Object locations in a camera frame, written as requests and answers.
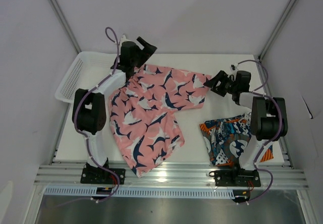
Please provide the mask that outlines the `blue orange patterned shorts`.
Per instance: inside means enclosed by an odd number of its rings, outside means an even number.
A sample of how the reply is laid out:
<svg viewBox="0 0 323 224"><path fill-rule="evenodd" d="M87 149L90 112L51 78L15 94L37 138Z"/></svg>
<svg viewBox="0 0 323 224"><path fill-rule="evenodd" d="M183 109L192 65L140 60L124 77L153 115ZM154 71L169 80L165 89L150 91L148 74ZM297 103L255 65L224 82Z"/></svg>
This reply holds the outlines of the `blue orange patterned shorts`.
<svg viewBox="0 0 323 224"><path fill-rule="evenodd" d="M231 118L208 120L199 125L210 162L226 166L239 162L247 147L250 132L251 113Z"/></svg>

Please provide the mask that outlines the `pink star patterned shorts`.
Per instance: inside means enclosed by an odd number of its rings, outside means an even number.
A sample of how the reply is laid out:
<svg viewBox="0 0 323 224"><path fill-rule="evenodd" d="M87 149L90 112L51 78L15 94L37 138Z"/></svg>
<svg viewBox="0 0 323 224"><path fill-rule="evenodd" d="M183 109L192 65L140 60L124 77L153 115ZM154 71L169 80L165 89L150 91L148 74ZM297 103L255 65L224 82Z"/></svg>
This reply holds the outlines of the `pink star patterned shorts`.
<svg viewBox="0 0 323 224"><path fill-rule="evenodd" d="M110 129L131 169L142 177L185 143L174 116L202 108L210 75L144 64L108 100Z"/></svg>

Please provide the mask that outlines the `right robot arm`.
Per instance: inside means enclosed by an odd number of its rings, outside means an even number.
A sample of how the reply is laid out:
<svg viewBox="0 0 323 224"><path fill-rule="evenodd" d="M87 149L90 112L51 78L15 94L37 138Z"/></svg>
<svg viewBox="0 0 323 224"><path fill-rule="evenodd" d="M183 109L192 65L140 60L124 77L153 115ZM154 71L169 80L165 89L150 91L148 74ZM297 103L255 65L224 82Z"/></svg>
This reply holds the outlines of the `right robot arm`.
<svg viewBox="0 0 323 224"><path fill-rule="evenodd" d="M250 81L248 71L239 70L235 75L228 75L221 70L204 83L212 92L222 97L230 94L235 104L251 110L249 129L253 139L238 158L240 168L230 173L231 181L238 186L248 181L247 171L257 170L267 149L288 131L285 99L251 91Z"/></svg>

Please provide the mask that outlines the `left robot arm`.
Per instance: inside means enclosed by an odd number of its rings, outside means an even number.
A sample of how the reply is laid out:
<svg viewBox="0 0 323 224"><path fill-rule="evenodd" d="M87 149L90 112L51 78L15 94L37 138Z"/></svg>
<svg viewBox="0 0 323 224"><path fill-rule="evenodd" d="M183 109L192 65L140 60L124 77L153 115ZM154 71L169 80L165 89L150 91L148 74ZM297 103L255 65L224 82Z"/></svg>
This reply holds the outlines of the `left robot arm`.
<svg viewBox="0 0 323 224"><path fill-rule="evenodd" d="M74 96L72 122L76 132L83 136L88 154L87 164L94 167L92 178L97 183L105 183L110 172L104 165L108 163L103 149L102 130L106 124L105 100L125 84L156 52L157 47L138 37L130 41L125 35L116 42L117 56L109 73L92 89L77 89Z"/></svg>

